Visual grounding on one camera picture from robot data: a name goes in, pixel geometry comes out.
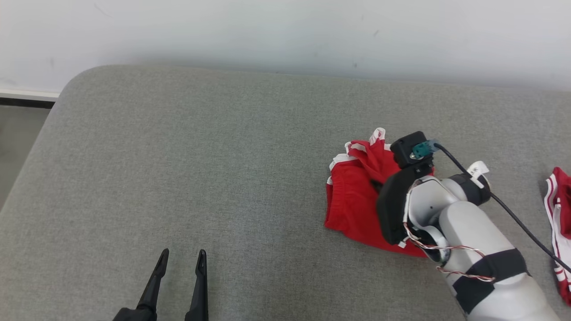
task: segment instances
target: couch cushion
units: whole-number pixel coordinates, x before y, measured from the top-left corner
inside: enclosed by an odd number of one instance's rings
[[[491,185],[545,243],[542,192],[571,171],[568,93],[106,66],[73,79],[0,212],[5,320],[111,320],[171,250],[160,320],[183,320],[201,248],[211,320],[463,320],[434,264],[323,227],[331,158],[416,130]],[[457,173],[437,154],[437,175]],[[551,262],[483,209],[562,319]]]

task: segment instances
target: white trim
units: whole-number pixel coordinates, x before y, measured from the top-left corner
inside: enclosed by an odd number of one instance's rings
[[[367,148],[363,144],[359,144],[359,143],[354,143],[354,144],[351,142],[345,143],[345,151],[347,152],[347,154],[349,154],[349,149],[356,149],[356,150],[364,151],[365,153],[367,152]]]
[[[563,271],[561,271],[560,273],[557,273],[557,271],[556,271],[555,276],[557,277],[558,282],[565,280],[565,273],[563,273]]]
[[[330,171],[333,170],[333,167],[337,163],[354,161],[355,159],[357,159],[357,158],[353,157],[353,156],[349,156],[347,154],[337,154],[337,156],[335,156],[335,158],[333,158],[333,162],[331,162],[331,164],[329,164],[329,170]]]
[[[55,102],[59,98],[59,93],[0,88],[0,98],[29,99],[32,101]]]
[[[386,133],[386,131],[382,127],[375,129],[375,131],[373,132],[373,134],[369,138],[369,144],[373,145],[377,141],[377,139],[383,141],[385,139],[385,133]]]
[[[549,178],[546,180],[547,182],[547,193],[545,194],[545,197],[543,198],[543,202],[545,205],[545,211],[547,212],[547,218],[549,219],[549,223],[551,224],[551,243],[553,246],[553,251],[555,252],[555,255],[561,259],[561,255],[559,254],[559,248],[557,245],[557,224],[553,221],[553,209],[551,207],[551,204],[553,202],[553,198],[555,197],[555,193],[557,191],[557,181],[555,180],[555,175],[551,174],[549,176]]]
[[[571,240],[561,235],[561,206],[556,206],[553,210],[553,223],[556,224],[557,256],[565,264],[569,265],[571,263]],[[571,274],[567,270],[563,270],[563,273],[567,277],[568,282],[571,283]]]
[[[554,200],[555,200],[555,196],[557,195],[557,189],[559,188],[559,185],[557,183],[557,178],[555,177],[555,174],[551,174],[549,179],[551,181],[551,185],[552,185],[551,188],[552,188],[553,194],[548,199],[548,205],[549,205],[549,209],[551,210],[551,214],[555,215]]]

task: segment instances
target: red shorts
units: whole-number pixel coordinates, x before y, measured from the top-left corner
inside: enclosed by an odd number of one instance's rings
[[[410,241],[404,247],[390,245],[381,233],[376,211],[379,193],[371,181],[384,184],[400,170],[390,145],[385,144],[385,130],[377,128],[369,141],[348,142],[345,151],[346,154],[333,158],[329,166],[325,226],[383,250],[426,257]]]
[[[553,252],[571,266],[571,178],[559,167],[547,179],[545,210],[552,228]],[[571,273],[556,263],[555,275],[559,294],[571,306]]]

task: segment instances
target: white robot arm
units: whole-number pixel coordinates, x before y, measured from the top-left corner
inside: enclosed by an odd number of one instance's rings
[[[444,273],[468,321],[559,321],[521,253],[478,207],[491,194],[485,165],[439,180],[431,176],[432,154],[413,151],[423,142],[416,132],[391,146],[401,171],[377,200],[383,237],[420,246]]]
[[[409,202],[412,228],[443,248],[426,252],[446,273],[445,281],[469,321],[559,321],[521,253],[468,201],[456,181],[421,178]]]

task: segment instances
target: black tape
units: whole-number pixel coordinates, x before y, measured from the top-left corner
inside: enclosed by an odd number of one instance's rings
[[[494,290],[494,283],[511,278],[521,273],[527,273],[528,268],[524,257],[518,249],[513,248],[486,255],[476,262],[466,274],[492,276],[494,282],[483,282],[478,279],[462,276],[452,286],[456,290],[456,300],[460,307],[469,314]]]

